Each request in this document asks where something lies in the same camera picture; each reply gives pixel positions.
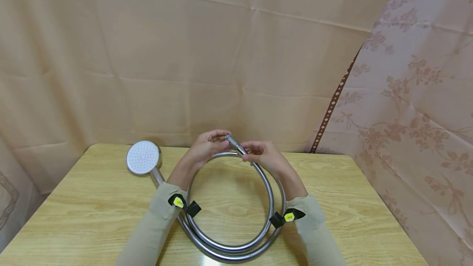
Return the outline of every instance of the cuff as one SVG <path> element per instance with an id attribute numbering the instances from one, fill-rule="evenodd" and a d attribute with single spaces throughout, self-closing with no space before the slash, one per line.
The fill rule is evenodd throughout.
<path id="1" fill-rule="evenodd" d="M 317 229 L 317 227 L 325 222 L 325 214 L 314 195 L 306 197 L 296 197 L 286 202 L 287 208 L 295 208 L 305 213 L 301 219 L 295 220 L 294 223 L 302 225 L 304 228 Z"/>
<path id="2" fill-rule="evenodd" d="M 181 208 L 171 206 L 168 203 L 169 198 L 176 193 L 183 195 L 184 199 L 187 200 L 187 191 L 182 190 L 178 186 L 166 182 L 159 185 L 148 210 L 164 220 L 176 219 L 177 215 L 181 212 Z"/>

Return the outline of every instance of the wooden table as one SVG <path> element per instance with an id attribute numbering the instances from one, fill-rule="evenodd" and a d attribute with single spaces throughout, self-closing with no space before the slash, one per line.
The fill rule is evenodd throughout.
<path id="1" fill-rule="evenodd" d="M 90 147 L 0 254 L 0 265 L 113 265 L 156 190 L 149 176 L 128 172 L 128 148 L 115 144 Z M 165 178 L 186 150 L 162 148 Z M 309 193 L 318 198 L 348 265 L 427 265 L 351 158 L 284 155 Z M 192 189 L 193 198 L 203 208 L 196 222 L 210 237 L 241 244 L 262 228 L 268 207 L 265 188 L 252 167 L 239 158 L 209 162 Z M 280 195 L 275 194 L 279 206 Z M 301 241 L 293 225 L 287 225 L 266 253 L 246 265 L 298 263 L 306 264 Z M 220 265 L 197 250 L 177 222 L 158 264 Z"/>

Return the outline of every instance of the wrist tag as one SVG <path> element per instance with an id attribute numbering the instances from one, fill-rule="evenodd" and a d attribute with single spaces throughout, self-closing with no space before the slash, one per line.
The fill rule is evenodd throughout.
<path id="1" fill-rule="evenodd" d="M 286 210 L 284 216 L 281 216 L 278 212 L 274 213 L 273 216 L 270 217 L 269 221 L 275 228 L 279 228 L 283 226 L 284 223 L 293 222 L 294 220 L 301 219 L 304 216 L 304 212 L 295 208 L 290 208 Z"/>
<path id="2" fill-rule="evenodd" d="M 169 198 L 168 203 L 171 206 L 180 207 L 184 210 L 184 212 L 186 212 L 186 214 L 191 217 L 195 217 L 195 215 L 199 213 L 200 210 L 202 210 L 195 201 L 192 201 L 192 203 L 188 206 L 186 200 L 184 200 L 184 197 L 181 194 L 177 193 Z"/>

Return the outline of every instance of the beige sleeve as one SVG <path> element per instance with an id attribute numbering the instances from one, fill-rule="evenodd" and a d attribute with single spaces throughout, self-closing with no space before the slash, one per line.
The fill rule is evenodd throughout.
<path id="1" fill-rule="evenodd" d="M 287 208 L 305 213 L 294 223 L 305 245 L 309 266 L 346 266 L 342 253 L 328 231 L 324 212 L 313 195 L 296 197 L 287 202 Z"/>
<path id="2" fill-rule="evenodd" d="M 187 192 L 168 183 L 156 190 L 149 209 L 136 226 L 120 253 L 116 266 L 155 266 L 172 222 L 180 208 L 171 206 L 169 198 L 175 193 L 187 199 Z"/>

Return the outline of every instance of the metal shower hose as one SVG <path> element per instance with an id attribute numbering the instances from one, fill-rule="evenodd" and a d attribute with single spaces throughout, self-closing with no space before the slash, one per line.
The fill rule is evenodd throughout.
<path id="1" fill-rule="evenodd" d="M 233 147 L 238 153 L 222 152 L 222 153 L 215 154 L 214 156 L 211 157 L 210 160 L 214 158 L 222 157 L 222 156 L 241 157 L 242 155 L 246 154 L 245 149 L 242 148 L 240 144 L 238 144 L 238 142 L 233 137 L 231 137 L 231 135 L 226 135 L 225 140 L 230 142 L 230 146 Z M 181 224 L 182 229 L 184 230 L 186 235 L 190 238 L 192 243 L 197 248 L 199 248 L 199 250 L 205 253 L 207 256 L 215 260 L 219 260 L 226 263 L 241 263 L 241 262 L 252 260 L 260 256 L 266 250 L 268 250 L 268 248 L 271 246 L 271 244 L 273 244 L 273 242 L 276 240 L 276 238 L 279 236 L 279 233 L 281 232 L 281 229 L 282 229 L 281 227 L 275 229 L 273 234 L 271 234 L 270 238 L 268 238 L 267 241 L 264 242 L 264 244 L 260 245 L 259 247 L 256 247 L 257 244 L 259 244 L 259 242 L 268 233 L 268 230 L 271 226 L 269 218 L 274 213 L 274 196 L 273 196 L 273 190 L 271 189 L 271 185 L 268 181 L 268 178 L 266 177 L 261 167 L 257 163 L 252 163 L 252 166 L 256 169 L 259 176 L 261 176 L 261 179 L 263 180 L 264 185 L 266 186 L 266 190 L 268 192 L 268 197 L 269 197 L 269 211 L 268 211 L 268 218 L 266 220 L 266 223 L 263 229 L 261 229 L 261 232 L 259 232 L 259 234 L 255 238 L 253 238 L 251 241 L 242 245 L 221 244 L 209 238 L 207 235 L 205 235 L 199 229 L 197 224 L 194 222 L 193 218 L 189 216 L 188 214 L 185 214 L 187 222 L 184 219 L 184 216 L 182 214 L 179 214 L 177 217 L 179 223 Z M 163 176 L 161 175 L 161 172 L 159 172 L 159 170 L 156 167 L 152 169 L 150 173 L 151 173 L 153 181 L 156 183 L 157 186 L 165 182 Z M 279 180 L 277 179 L 275 180 L 278 183 L 279 189 L 281 191 L 282 211 L 285 212 L 286 211 L 286 194 L 284 193 L 284 189 L 282 188 L 282 185 L 279 182 Z M 190 194 L 191 194 L 191 186 L 189 186 L 189 189 L 188 189 L 187 203 L 189 203 Z"/>

